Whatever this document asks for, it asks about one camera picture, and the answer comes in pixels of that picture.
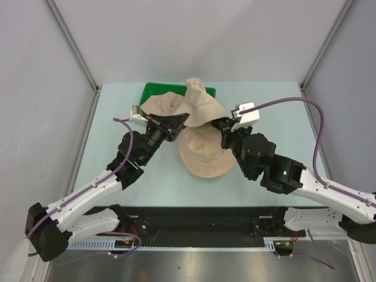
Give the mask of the beige bucket hat pink lining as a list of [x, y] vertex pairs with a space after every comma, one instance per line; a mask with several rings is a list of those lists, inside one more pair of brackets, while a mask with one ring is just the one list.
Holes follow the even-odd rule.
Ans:
[[185, 128], [178, 150], [187, 170], [204, 179], [224, 175], [236, 165], [232, 151], [221, 147], [221, 132], [208, 123]]

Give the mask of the aluminium frame post left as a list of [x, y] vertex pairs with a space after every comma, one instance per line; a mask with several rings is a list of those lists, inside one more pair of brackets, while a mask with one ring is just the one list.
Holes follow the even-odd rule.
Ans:
[[61, 33], [63, 40], [66, 42], [68, 49], [70, 50], [74, 60], [78, 64], [79, 69], [81, 70], [84, 78], [86, 79], [90, 88], [94, 93], [98, 92], [99, 86], [95, 82], [95, 79], [86, 63], [84, 56], [82, 55], [70, 28], [68, 27], [61, 11], [59, 10], [56, 2], [54, 0], [44, 0], [48, 12], [50, 13], [58, 31]]

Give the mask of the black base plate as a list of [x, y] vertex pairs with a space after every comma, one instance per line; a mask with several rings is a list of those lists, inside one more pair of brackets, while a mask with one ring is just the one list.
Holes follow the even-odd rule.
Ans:
[[129, 207], [120, 208], [116, 231], [135, 231], [153, 246], [159, 243], [195, 246], [255, 246], [266, 237], [304, 239], [283, 222], [285, 207]]

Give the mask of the aluminium frame post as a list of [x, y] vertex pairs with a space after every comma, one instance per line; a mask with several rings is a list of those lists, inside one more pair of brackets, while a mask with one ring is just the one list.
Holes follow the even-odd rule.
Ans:
[[61, 33], [63, 40], [66, 42], [68, 49], [70, 50], [74, 60], [78, 64], [79, 69], [81, 70], [84, 78], [86, 79], [90, 88], [94, 93], [98, 92], [99, 86], [95, 82], [95, 79], [86, 63], [84, 56], [82, 55], [70, 28], [68, 27], [61, 11], [59, 10], [56, 2], [54, 0], [44, 0], [48, 12], [50, 13], [58, 31]]
[[347, 16], [349, 15], [350, 11], [352, 10], [353, 6], [357, 3], [356, 0], [346, 0], [344, 1], [338, 15], [335, 17], [333, 24], [331, 25], [327, 35], [324, 38], [323, 43], [321, 44], [312, 64], [310, 65], [307, 73], [305, 74], [303, 80], [300, 83], [300, 90], [301, 92], [305, 92], [307, 86], [309, 85], [312, 77], [316, 73], [317, 69], [321, 65], [324, 57], [326, 56], [327, 52], [329, 51], [331, 45], [333, 44], [337, 34], [339, 33], [340, 29], [342, 28]]

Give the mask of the aluminium frame post right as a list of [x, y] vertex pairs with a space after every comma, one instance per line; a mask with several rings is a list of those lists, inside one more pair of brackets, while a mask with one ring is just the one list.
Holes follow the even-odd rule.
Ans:
[[340, 29], [342, 28], [347, 16], [349, 15], [350, 11], [352, 10], [353, 6], [357, 3], [356, 0], [346, 0], [344, 1], [338, 15], [335, 17], [333, 24], [331, 25], [327, 35], [324, 38], [323, 43], [321, 44], [312, 64], [310, 65], [307, 73], [305, 74], [303, 80], [300, 83], [300, 90], [301, 92], [305, 92], [307, 86], [309, 85], [312, 77], [316, 73], [317, 69], [321, 65], [324, 57], [326, 56], [327, 52], [329, 51], [331, 45], [333, 44], [337, 34], [339, 33]]

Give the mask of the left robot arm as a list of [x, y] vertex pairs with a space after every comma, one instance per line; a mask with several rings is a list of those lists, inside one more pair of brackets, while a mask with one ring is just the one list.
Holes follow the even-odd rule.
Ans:
[[174, 142], [188, 119], [188, 113], [171, 116], [149, 114], [143, 118], [146, 131], [129, 129], [122, 137], [116, 157], [106, 169], [81, 189], [47, 206], [35, 203], [28, 209], [26, 239], [34, 252], [49, 262], [59, 257], [70, 244], [101, 234], [125, 234], [130, 227], [127, 214], [120, 207], [86, 215], [106, 197], [131, 186], [143, 173], [143, 167], [164, 142]]

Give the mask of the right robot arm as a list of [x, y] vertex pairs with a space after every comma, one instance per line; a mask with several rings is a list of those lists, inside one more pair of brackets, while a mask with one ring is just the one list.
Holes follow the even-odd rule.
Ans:
[[352, 240], [375, 244], [375, 193], [322, 179], [302, 163], [276, 154], [276, 144], [261, 133], [253, 133], [251, 126], [234, 130], [235, 123], [227, 117], [210, 122], [221, 133], [221, 147], [231, 150], [246, 179], [259, 180], [270, 192], [304, 197], [327, 208], [322, 216], [310, 210], [310, 219], [286, 208], [284, 215], [271, 221], [276, 235], [313, 227], [342, 230]]

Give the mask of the green plastic tray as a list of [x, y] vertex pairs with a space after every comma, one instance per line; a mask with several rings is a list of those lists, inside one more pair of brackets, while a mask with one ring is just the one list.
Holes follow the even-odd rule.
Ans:
[[218, 107], [218, 101], [215, 89], [207, 89], [202, 80], [190, 78], [184, 86], [147, 83], [139, 105], [145, 113], [172, 115], [211, 110]]

